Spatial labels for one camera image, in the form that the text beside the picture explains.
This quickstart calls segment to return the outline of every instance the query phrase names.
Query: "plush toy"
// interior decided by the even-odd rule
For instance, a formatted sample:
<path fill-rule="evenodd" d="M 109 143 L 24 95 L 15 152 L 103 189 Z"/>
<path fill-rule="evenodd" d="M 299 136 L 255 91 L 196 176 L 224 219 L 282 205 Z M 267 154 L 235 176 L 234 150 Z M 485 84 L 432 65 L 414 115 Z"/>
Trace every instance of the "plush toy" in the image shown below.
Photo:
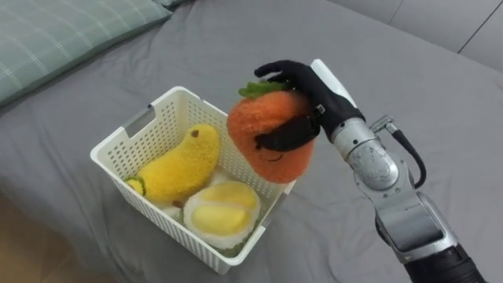
<path fill-rule="evenodd" d="M 240 90 L 245 98 L 232 108 L 227 118 L 229 136 L 246 161 L 258 175 L 276 183 L 298 178 L 307 168 L 314 145 L 310 141 L 280 153 L 260 148 L 255 142 L 257 135 L 309 112 L 309 102 L 303 95 L 282 87 L 279 83 L 249 83 Z"/>
<path fill-rule="evenodd" d="M 222 254 L 235 256 L 255 228 L 260 199 L 246 184 L 222 182 L 187 200 L 183 222 L 187 229 Z"/>
<path fill-rule="evenodd" d="M 126 183 L 137 193 L 156 202 L 184 201 L 210 178 L 220 150 L 218 131 L 197 124 L 182 143 L 144 166 Z"/>

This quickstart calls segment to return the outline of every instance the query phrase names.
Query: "plush orange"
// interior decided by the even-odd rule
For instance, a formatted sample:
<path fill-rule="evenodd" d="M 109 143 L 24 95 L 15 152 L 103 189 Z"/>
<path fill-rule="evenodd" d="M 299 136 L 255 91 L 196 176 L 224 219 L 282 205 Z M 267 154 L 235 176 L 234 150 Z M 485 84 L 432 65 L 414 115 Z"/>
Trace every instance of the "plush orange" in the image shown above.
<path fill-rule="evenodd" d="M 314 141 L 286 153 L 260 149 L 255 136 L 265 134 L 294 116 L 309 112 L 307 99 L 293 91 L 271 91 L 257 98 L 242 99 L 229 112 L 227 130 L 234 145 L 253 170 L 266 180 L 288 183 L 306 170 Z"/>

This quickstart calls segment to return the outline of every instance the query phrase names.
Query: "white wall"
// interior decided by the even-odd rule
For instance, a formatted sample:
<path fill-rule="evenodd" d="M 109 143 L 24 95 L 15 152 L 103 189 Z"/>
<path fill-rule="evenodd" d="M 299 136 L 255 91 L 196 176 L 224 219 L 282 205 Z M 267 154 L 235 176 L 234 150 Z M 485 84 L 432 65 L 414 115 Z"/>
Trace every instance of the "white wall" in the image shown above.
<path fill-rule="evenodd" d="M 503 5 L 480 28 L 461 54 L 503 71 Z"/>
<path fill-rule="evenodd" d="M 329 1 L 503 71 L 503 0 Z"/>

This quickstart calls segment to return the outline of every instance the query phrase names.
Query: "basket handle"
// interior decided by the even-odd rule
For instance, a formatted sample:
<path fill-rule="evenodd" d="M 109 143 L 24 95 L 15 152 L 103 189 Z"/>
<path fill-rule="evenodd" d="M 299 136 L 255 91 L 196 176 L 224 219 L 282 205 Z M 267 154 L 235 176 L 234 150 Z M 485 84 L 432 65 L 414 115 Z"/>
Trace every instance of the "basket handle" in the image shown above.
<path fill-rule="evenodd" d="M 140 130 L 146 127 L 155 118 L 156 111 L 154 110 L 152 105 L 149 104 L 147 108 L 143 109 L 133 118 L 125 122 L 123 128 L 126 131 L 127 137 L 132 138 L 133 136 L 135 136 Z"/>

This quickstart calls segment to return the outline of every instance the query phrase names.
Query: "mattress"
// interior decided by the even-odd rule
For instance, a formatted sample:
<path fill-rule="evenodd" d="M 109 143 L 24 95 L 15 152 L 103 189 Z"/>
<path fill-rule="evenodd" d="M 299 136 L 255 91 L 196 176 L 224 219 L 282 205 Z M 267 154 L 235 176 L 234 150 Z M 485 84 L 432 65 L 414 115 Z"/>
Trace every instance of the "mattress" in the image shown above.
<path fill-rule="evenodd" d="M 166 90 L 224 111 L 266 62 L 321 58 L 369 122 L 397 119 L 439 206 L 488 281 L 503 262 L 503 77 L 325 0 L 200 0 L 0 116 L 0 190 L 120 282 L 407 281 L 370 202 L 325 137 L 241 266 L 219 276 L 130 207 L 90 150 Z M 388 149 L 413 161 L 386 134 Z"/>

